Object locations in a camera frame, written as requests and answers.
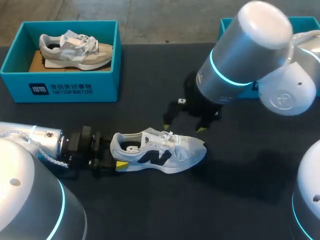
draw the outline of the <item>new balance sneaker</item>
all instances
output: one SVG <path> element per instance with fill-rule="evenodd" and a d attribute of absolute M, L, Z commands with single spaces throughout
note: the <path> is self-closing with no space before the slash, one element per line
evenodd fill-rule
<path fill-rule="evenodd" d="M 203 141 L 195 137 L 148 128 L 135 134 L 116 133 L 110 144 L 114 159 L 128 162 L 122 172 L 158 169 L 174 174 L 199 163 L 207 153 Z"/>
<path fill-rule="evenodd" d="M 98 43 L 93 36 L 76 34 L 68 30 L 62 36 L 42 34 L 39 48 L 45 58 L 46 68 L 76 67 L 94 70 L 108 64 L 112 59 L 113 47 Z"/>

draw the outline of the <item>blue shoe box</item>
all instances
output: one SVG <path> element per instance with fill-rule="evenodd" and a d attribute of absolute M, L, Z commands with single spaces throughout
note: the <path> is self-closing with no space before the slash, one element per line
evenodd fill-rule
<path fill-rule="evenodd" d="M 41 34 L 71 30 L 113 46 L 110 71 L 28 72 Z M 16 103 L 116 102 L 122 46 L 117 21 L 23 22 L 0 70 Z"/>
<path fill-rule="evenodd" d="M 312 30 L 320 30 L 320 25 L 316 18 L 313 16 L 289 16 L 288 17 L 292 27 L 293 27 L 293 34 L 309 32 Z M 220 27 L 218 33 L 218 40 L 226 31 L 229 24 L 232 22 L 232 18 L 221 18 L 220 20 Z M 248 89 L 242 93 L 239 98 L 241 99 L 256 99 L 259 98 L 258 92 L 258 84 L 254 82 L 248 86 Z"/>

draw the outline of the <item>glowing blue ring light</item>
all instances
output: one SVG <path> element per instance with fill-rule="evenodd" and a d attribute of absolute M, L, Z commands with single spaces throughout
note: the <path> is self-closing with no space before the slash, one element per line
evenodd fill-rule
<path fill-rule="evenodd" d="M 231 81 L 230 79 L 226 78 L 225 76 L 223 76 L 221 74 L 221 72 L 219 72 L 219 70 L 217 69 L 216 65 L 214 64 L 214 61 L 212 59 L 212 52 L 213 52 L 213 49 L 211 50 L 210 52 L 210 62 L 211 62 L 211 65 L 213 67 L 213 70 L 215 71 L 216 74 L 218 74 L 218 76 L 223 79 L 224 81 L 226 81 L 227 83 L 229 84 L 232 84 L 232 85 L 235 85 L 235 86 L 247 86 L 247 85 L 250 85 L 252 84 L 253 82 L 248 82 L 248 83 L 238 83 L 238 82 L 235 82 L 235 81 Z"/>
<path fill-rule="evenodd" d="M 293 215 L 294 215 L 294 218 L 296 220 L 296 222 L 298 223 L 299 227 L 301 228 L 301 230 L 303 231 L 303 233 L 310 239 L 310 240 L 313 240 L 312 237 L 309 236 L 309 234 L 304 230 L 304 228 L 301 226 L 298 218 L 297 218 L 297 215 L 296 215 L 296 212 L 295 212 L 295 207 L 294 207 L 294 195 L 292 194 L 292 211 L 293 211 Z"/>
<path fill-rule="evenodd" d="M 61 191 L 62 191 L 62 206 L 61 206 L 61 211 L 60 211 L 60 215 L 59 215 L 59 218 L 58 218 L 58 221 L 56 221 L 56 224 L 52 230 L 52 232 L 50 233 L 50 235 L 46 238 L 46 240 L 51 240 L 53 238 L 53 236 L 55 235 L 60 223 L 61 223 L 61 220 L 62 220 L 62 217 L 64 215 L 64 211 L 65 211 L 65 206 L 66 206 L 66 197 L 65 197 L 65 191 L 64 191 L 64 187 L 62 186 L 61 182 L 58 180 L 59 184 L 60 184 L 60 187 L 61 187 Z"/>

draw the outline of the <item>shoe sole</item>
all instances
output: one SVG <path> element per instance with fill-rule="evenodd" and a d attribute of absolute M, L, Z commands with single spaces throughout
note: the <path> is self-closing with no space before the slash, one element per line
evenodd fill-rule
<path fill-rule="evenodd" d="M 68 67 L 78 68 L 80 70 L 88 71 L 101 68 L 102 66 L 108 64 L 111 59 L 92 65 L 80 64 L 73 61 L 60 61 L 60 60 L 49 60 L 46 59 L 44 66 L 49 69 L 63 69 Z"/>
<path fill-rule="evenodd" d="M 129 166 L 124 169 L 118 170 L 118 172 L 135 172 L 135 171 L 141 171 L 143 169 L 158 169 L 165 174 L 176 174 L 182 171 L 185 171 L 187 169 L 192 168 L 193 166 L 197 165 L 199 162 L 201 162 L 205 158 L 206 154 L 201 158 L 199 161 L 194 162 L 190 165 L 184 166 L 184 167 L 164 167 L 160 165 L 155 165 L 151 163 L 134 163 L 134 162 L 129 162 Z"/>

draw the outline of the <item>concrete floor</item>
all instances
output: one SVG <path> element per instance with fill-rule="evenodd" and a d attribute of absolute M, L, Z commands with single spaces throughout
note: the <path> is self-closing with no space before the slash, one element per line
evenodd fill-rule
<path fill-rule="evenodd" d="M 118 20 L 125 44 L 215 42 L 219 19 L 248 0 L 0 0 L 0 46 L 23 21 Z M 267 0 L 288 16 L 320 20 L 318 0 Z"/>

